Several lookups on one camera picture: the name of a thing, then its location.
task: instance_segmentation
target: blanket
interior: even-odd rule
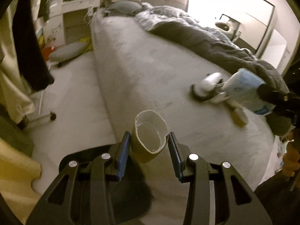
[[[282,76],[271,64],[257,59],[248,49],[240,49],[217,29],[201,27],[181,9],[143,3],[143,11],[135,20],[144,30],[192,50],[231,74],[247,68],[275,90],[289,92]]]

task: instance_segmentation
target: white floor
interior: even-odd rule
[[[41,178],[33,181],[43,194],[58,175],[61,159],[73,152],[115,143],[94,66],[94,52],[87,52],[61,68],[53,67],[53,85],[43,94],[42,114],[53,110],[57,119],[29,125],[26,132],[35,146],[32,159],[42,165]],[[40,93],[34,96],[38,108]]]

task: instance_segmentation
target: mattress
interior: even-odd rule
[[[131,131],[136,115],[155,110],[181,144],[207,162],[229,161],[252,189],[261,181],[274,136],[265,118],[245,109],[249,123],[237,127],[224,104],[193,101],[191,84],[208,73],[230,74],[188,49],[145,32],[130,17],[94,14],[92,41],[100,88],[117,140]],[[175,177],[168,147],[140,164],[154,202],[140,218],[148,224],[182,224],[188,185]]]

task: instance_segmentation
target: wall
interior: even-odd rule
[[[274,29],[276,29],[287,41],[286,53],[278,66],[278,71],[283,72],[295,50],[300,32],[300,23],[286,0],[267,1],[276,6],[277,20]]]

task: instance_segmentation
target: red object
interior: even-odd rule
[[[49,60],[49,55],[54,52],[56,50],[56,48],[54,46],[51,47],[44,47],[42,49],[42,55],[43,55],[43,59],[44,61],[48,61]]]

